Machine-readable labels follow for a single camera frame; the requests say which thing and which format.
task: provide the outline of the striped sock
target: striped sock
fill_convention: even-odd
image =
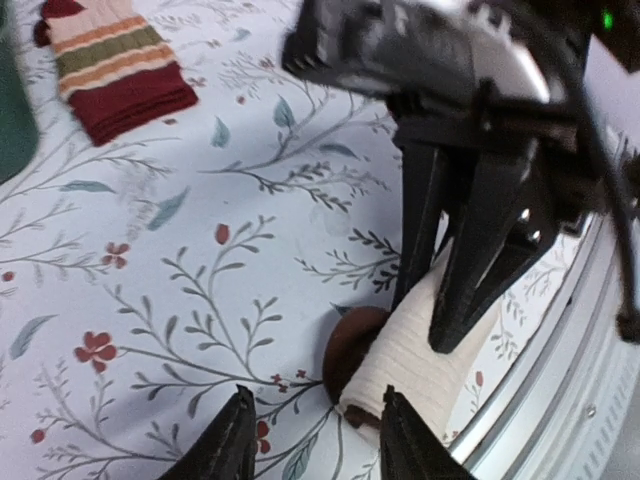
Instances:
[[[173,50],[131,0],[47,0],[34,30],[58,90],[94,145],[198,102]]]

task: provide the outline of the robotic arm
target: robotic arm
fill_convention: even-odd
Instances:
[[[452,250],[428,338],[436,352],[453,351],[560,233],[581,235],[593,212],[613,219],[618,329],[640,343],[640,157],[625,142],[608,145],[583,86],[593,35],[629,73],[640,70],[636,1],[304,0],[284,69],[383,100],[398,126],[394,308],[431,268],[438,219],[449,217]],[[389,387],[385,404],[383,480],[473,480],[401,393]],[[252,394],[239,387],[159,480],[251,480],[255,424]]]

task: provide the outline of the green led light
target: green led light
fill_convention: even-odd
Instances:
[[[602,26],[606,31],[613,28],[613,14],[609,10],[602,12]]]

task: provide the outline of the silver metal frame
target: silver metal frame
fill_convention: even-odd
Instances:
[[[451,445],[458,462],[480,480],[600,477],[640,372],[615,331],[620,294],[615,236],[594,217],[537,333]]]

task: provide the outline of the white fabric surface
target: white fabric surface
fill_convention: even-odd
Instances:
[[[0,186],[2,478],[153,480],[236,382],[268,429],[259,478],[377,478],[318,380],[339,310],[387,306],[393,289],[385,109],[275,66],[294,0],[136,0],[201,101],[96,149],[33,46],[39,2],[10,1],[42,139]],[[560,239],[505,295],[445,442],[536,331],[577,244]]]

